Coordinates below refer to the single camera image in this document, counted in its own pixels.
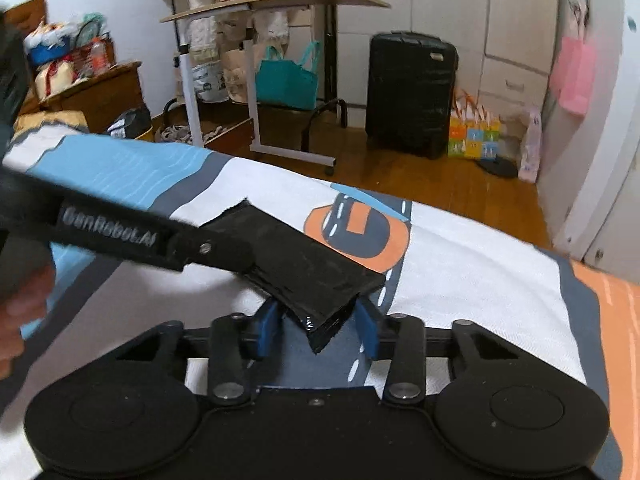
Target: table top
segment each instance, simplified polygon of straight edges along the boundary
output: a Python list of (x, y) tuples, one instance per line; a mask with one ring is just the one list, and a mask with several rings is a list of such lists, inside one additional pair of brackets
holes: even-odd
[(160, 20), (160, 23), (175, 22), (177, 20), (183, 20), (185, 18), (194, 18), (198, 14), (205, 12), (211, 12), (212, 10), (224, 10), (227, 7), (234, 7), (238, 5), (246, 5), (246, 10), (268, 10), (268, 9), (281, 9), (285, 7), (307, 7), (311, 5), (350, 5), (350, 6), (365, 6), (365, 7), (383, 7), (390, 8), (391, 5), (382, 0), (228, 0), (226, 2), (219, 2), (216, 4), (199, 7), (198, 9), (186, 10), (185, 12), (178, 12), (172, 16), (167, 16)]

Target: black foam block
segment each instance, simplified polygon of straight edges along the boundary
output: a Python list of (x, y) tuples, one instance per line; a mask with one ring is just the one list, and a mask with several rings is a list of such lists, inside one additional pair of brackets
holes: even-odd
[(249, 242), (255, 265), (247, 278), (283, 303), (318, 353), (349, 317), (353, 300), (385, 284), (385, 277), (322, 245), (248, 201), (204, 224)]

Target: black suitcase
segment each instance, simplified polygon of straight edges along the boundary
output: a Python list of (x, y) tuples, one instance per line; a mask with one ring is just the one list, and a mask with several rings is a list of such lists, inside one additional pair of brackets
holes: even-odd
[(435, 36), (384, 32), (371, 38), (367, 136), (428, 158), (447, 151), (458, 69), (456, 48)]

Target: bed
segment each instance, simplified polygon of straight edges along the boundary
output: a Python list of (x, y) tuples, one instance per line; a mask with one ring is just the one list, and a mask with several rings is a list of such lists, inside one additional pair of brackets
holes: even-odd
[[(402, 198), (307, 178), (183, 144), (82, 134), (60, 123), (20, 136), (4, 164), (69, 187), (192, 224), (245, 198), (265, 212), (386, 276), (371, 297), (386, 314), (428, 326), (473, 319), (588, 384), (609, 407), (611, 432), (594, 472), (638, 478), (639, 289), (477, 222)], [(0, 381), (0, 478), (40, 471), (22, 430), (33, 396), (148, 328), (180, 319), (208, 326), (252, 314), (265, 294), (231, 273), (188, 266), (181, 274), (54, 246), (56, 287), (46, 319), (22, 329), (26, 351)], [(369, 362), (348, 320), (317, 356), (293, 324), (272, 384), (382, 390), (388, 362)], [(428, 359), (429, 393), (448, 382)]]

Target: human hand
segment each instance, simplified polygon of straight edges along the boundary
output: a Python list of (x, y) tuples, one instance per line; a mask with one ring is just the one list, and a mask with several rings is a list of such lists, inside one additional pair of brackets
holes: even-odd
[(47, 314), (47, 296), (56, 271), (49, 265), (34, 272), (23, 286), (0, 304), (0, 380), (11, 373), (11, 361), (24, 351), (20, 327)]

